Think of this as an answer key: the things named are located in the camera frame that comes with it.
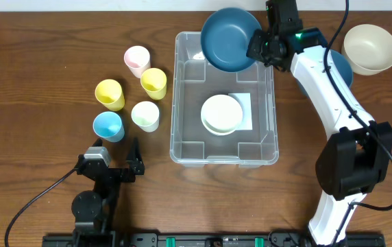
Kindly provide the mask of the dark blue bowl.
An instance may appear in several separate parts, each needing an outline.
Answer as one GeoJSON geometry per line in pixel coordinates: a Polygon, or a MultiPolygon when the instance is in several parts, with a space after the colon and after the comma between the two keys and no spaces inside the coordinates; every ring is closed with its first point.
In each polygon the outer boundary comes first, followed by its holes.
{"type": "MultiPolygon", "coordinates": [[[[317,45],[293,56],[291,73],[311,99],[337,96],[324,67],[325,51],[325,47],[317,45]]],[[[339,52],[330,50],[327,65],[340,92],[349,93],[354,75],[348,61],[339,52]]]]}
{"type": "Polygon", "coordinates": [[[206,60],[225,72],[239,72],[255,60],[247,57],[251,37],[261,28],[246,10],[224,8],[211,14],[201,30],[201,49],[206,60]]]}

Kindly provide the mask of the white small bowl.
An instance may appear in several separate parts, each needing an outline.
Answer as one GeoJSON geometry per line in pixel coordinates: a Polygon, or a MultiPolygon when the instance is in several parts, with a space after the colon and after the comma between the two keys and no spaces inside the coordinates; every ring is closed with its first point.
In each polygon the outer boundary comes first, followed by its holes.
{"type": "Polygon", "coordinates": [[[229,95],[213,95],[201,107],[201,120],[207,119],[214,123],[218,119],[243,120],[241,105],[229,95]]]}

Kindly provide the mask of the beige large bowl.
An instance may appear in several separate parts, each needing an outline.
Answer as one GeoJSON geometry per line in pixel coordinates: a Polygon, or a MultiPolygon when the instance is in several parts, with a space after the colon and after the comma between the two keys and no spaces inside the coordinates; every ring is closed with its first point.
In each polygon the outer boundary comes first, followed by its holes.
{"type": "Polygon", "coordinates": [[[392,35],[376,25],[357,25],[345,35],[341,53],[354,73],[378,74],[392,67],[392,35]]]}

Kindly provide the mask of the light blue small bowl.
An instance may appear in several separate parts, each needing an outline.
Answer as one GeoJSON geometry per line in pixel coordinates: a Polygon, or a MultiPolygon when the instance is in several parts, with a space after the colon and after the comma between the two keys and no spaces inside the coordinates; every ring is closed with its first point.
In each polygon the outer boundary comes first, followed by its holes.
{"type": "Polygon", "coordinates": [[[232,132],[211,132],[211,134],[213,134],[215,136],[226,136],[226,135],[232,134],[232,132]]]}

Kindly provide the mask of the yellow small bowl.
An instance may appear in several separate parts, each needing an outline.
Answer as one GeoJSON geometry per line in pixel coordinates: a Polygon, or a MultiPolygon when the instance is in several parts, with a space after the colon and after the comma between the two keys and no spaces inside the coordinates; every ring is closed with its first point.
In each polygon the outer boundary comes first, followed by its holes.
{"type": "Polygon", "coordinates": [[[202,119],[201,122],[208,132],[234,132],[240,126],[239,119],[218,119],[214,123],[207,119],[202,119]]]}

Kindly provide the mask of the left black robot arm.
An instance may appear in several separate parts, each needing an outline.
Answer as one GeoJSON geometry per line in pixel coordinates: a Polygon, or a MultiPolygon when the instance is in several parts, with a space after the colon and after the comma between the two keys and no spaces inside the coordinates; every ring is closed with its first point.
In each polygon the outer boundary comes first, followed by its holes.
{"type": "Polygon", "coordinates": [[[86,234],[110,232],[121,184],[133,183],[137,175],[145,173],[138,139],[133,140],[126,162],[128,168],[110,168],[111,156],[101,139],[79,155],[74,170],[95,184],[92,190],[79,193],[72,202],[75,230],[86,234]]]}

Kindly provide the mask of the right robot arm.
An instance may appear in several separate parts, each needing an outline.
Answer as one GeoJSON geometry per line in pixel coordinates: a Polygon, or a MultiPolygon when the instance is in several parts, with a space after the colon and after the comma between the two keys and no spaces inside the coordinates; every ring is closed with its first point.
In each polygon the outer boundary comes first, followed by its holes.
{"type": "Polygon", "coordinates": [[[315,165],[323,190],[308,223],[313,246],[347,243],[345,230],[363,200],[392,165],[392,127],[377,123],[354,98],[329,44],[317,28],[256,30],[247,57],[290,72],[306,91],[327,135],[315,165]]]}

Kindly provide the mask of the white label in container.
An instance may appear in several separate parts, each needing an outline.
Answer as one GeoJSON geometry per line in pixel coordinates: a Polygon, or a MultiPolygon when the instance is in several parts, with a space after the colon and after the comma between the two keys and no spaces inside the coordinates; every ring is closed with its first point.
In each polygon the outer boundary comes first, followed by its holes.
{"type": "Polygon", "coordinates": [[[240,105],[243,111],[243,120],[237,130],[252,130],[252,104],[249,93],[229,93],[240,105]]]}

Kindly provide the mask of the yellow cup near container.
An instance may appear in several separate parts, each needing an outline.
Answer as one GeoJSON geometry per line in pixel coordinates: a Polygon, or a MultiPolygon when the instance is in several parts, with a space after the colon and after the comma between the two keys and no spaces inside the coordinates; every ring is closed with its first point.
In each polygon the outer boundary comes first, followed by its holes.
{"type": "Polygon", "coordinates": [[[160,100],[167,93],[167,76],[158,68],[150,68],[143,72],[140,83],[145,92],[154,100],[160,100]]]}

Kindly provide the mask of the clear plastic storage container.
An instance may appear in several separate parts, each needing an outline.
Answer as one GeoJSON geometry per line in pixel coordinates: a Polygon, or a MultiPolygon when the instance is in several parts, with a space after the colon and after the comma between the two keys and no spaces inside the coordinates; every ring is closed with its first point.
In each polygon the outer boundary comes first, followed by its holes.
{"type": "Polygon", "coordinates": [[[238,73],[213,67],[201,50],[200,32],[180,32],[175,68],[170,157],[186,167],[273,165],[279,159],[273,69],[255,62],[238,73]],[[215,136],[201,122],[201,107],[213,95],[249,93],[252,130],[215,136]]]}

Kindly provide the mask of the light blue plastic cup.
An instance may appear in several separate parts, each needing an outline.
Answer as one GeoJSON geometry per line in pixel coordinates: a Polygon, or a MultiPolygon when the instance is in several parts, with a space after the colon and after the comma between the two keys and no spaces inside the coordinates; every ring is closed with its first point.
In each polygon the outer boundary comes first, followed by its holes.
{"type": "Polygon", "coordinates": [[[98,137],[109,142],[119,142],[125,136],[122,118],[112,111],[102,112],[93,121],[93,130],[98,137]]]}

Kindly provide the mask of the pale green plastic cup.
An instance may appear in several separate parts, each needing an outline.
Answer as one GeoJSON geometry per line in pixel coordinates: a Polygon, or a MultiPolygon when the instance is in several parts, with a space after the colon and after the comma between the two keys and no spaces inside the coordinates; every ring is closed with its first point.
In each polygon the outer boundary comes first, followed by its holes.
{"type": "Polygon", "coordinates": [[[160,111],[155,103],[143,101],[133,107],[131,118],[143,131],[154,132],[159,126],[160,111]]]}

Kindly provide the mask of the yellow cup far left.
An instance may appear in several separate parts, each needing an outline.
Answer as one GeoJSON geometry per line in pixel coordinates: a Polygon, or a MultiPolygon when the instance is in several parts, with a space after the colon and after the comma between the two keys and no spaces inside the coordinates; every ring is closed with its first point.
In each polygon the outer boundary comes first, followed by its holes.
{"type": "Polygon", "coordinates": [[[95,88],[96,99],[111,111],[119,111],[125,105],[125,98],[121,85],[112,79],[98,83],[95,88]]]}

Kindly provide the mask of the pink plastic cup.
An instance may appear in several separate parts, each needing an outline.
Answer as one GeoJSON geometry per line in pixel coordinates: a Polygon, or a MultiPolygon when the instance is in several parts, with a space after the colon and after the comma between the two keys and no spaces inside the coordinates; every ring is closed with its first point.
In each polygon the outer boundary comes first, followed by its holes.
{"type": "Polygon", "coordinates": [[[137,78],[151,67],[150,52],[143,46],[130,47],[124,54],[124,63],[137,78]]]}

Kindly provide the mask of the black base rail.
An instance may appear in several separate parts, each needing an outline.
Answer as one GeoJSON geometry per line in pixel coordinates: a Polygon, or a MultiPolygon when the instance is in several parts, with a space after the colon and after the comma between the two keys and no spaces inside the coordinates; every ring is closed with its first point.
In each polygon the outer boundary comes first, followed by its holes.
{"type": "Polygon", "coordinates": [[[289,247],[314,246],[302,234],[275,231],[268,235],[157,235],[138,233],[121,237],[104,235],[48,235],[43,246],[116,246],[116,247],[289,247]]]}

